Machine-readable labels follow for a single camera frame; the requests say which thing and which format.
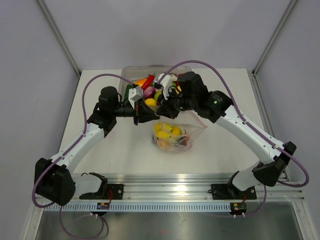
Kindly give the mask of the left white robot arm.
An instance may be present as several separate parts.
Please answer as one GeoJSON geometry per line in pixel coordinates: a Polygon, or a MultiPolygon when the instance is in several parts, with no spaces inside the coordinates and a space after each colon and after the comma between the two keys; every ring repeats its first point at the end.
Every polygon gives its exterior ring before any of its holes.
{"type": "Polygon", "coordinates": [[[40,158],[36,162],[32,189],[35,205],[36,195],[60,206],[66,205],[73,198],[76,182],[72,173],[87,153],[111,132],[118,117],[131,117],[135,125],[159,119],[144,102],[141,87],[133,85],[124,101],[119,101],[115,87],[104,87],[91,116],[84,119],[82,133],[50,159],[40,158]]]}

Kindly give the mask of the yellow toy banana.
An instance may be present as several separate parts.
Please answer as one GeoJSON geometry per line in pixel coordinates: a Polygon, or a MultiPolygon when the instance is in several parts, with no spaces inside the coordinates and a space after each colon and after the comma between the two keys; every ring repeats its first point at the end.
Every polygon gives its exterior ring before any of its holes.
{"type": "Polygon", "coordinates": [[[155,136],[159,139],[168,139],[171,137],[173,127],[166,122],[157,122],[154,126],[155,136]]]}

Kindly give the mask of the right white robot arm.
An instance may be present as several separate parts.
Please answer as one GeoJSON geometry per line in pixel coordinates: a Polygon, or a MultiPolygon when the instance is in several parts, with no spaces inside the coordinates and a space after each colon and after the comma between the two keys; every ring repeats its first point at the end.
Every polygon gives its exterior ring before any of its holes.
{"type": "Polygon", "coordinates": [[[223,200],[239,200],[255,185],[275,186],[290,161],[289,155],[296,151],[296,145],[274,139],[245,119],[229,96],[219,90],[208,91],[199,74],[183,73],[177,77],[177,85],[180,90],[174,89],[169,74],[156,76],[154,86],[162,90],[158,97],[158,115],[175,119],[182,111],[195,111],[229,131],[258,157],[256,164],[235,172],[226,184],[216,188],[216,194],[223,200]]]}

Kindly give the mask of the clear zip top bag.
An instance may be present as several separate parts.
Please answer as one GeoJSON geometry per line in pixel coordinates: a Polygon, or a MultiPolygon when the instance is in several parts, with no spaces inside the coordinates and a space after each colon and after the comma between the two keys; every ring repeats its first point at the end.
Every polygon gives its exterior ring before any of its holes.
{"type": "Polygon", "coordinates": [[[185,152],[207,129],[192,111],[182,111],[175,119],[160,117],[152,126],[152,142],[167,152],[185,152]]]}

